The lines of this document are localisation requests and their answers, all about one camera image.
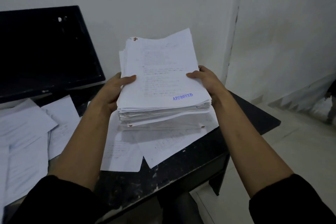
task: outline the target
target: right hand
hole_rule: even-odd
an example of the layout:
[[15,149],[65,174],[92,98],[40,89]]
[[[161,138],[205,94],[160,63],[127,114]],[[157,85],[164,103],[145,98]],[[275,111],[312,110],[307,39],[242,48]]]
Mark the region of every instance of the right hand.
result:
[[327,92],[325,95],[324,95],[325,98],[330,98],[331,97],[331,92]]
[[200,79],[204,88],[209,92],[210,95],[218,95],[223,91],[226,91],[226,88],[222,82],[217,78],[217,76],[205,66],[198,66],[199,71],[194,71],[192,73],[187,73],[187,77],[192,79]]

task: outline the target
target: floor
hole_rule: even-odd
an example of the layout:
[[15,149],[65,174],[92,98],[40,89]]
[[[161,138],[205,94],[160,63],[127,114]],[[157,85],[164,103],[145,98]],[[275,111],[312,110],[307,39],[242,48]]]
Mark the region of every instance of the floor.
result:
[[[263,103],[258,107],[282,121],[279,127],[263,135],[264,139],[336,214],[336,127]],[[248,210],[249,197],[232,160],[218,197],[208,184],[196,188],[191,195],[204,224],[253,223]],[[161,219],[162,210],[153,198],[111,223],[159,224]]]

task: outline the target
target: white wall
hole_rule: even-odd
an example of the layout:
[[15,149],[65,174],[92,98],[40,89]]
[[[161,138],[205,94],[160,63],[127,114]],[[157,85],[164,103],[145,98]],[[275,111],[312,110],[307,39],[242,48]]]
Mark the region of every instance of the white wall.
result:
[[0,11],[63,5],[80,6],[107,78],[120,70],[128,37],[161,38],[187,27],[199,63],[226,75],[237,0],[0,0]]
[[226,86],[271,102],[336,72],[336,0],[241,0]]

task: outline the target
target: left hand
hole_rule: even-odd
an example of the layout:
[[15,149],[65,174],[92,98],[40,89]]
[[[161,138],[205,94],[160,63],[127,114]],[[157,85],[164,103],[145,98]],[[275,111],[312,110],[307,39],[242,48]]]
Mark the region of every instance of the left hand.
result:
[[117,99],[119,97],[121,86],[134,82],[137,79],[136,75],[120,78],[121,72],[117,73],[109,79],[100,89],[92,102],[107,105],[114,112],[117,109]]

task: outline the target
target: stack of papers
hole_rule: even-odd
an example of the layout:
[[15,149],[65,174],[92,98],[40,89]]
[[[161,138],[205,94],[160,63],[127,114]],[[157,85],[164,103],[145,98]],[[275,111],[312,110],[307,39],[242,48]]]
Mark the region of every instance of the stack of papers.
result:
[[159,40],[130,38],[119,55],[122,76],[137,75],[117,101],[122,126],[209,112],[207,90],[199,80],[186,76],[198,70],[189,29]]
[[47,175],[48,160],[61,154],[78,123],[70,96],[42,108],[27,99],[0,110],[0,218]]

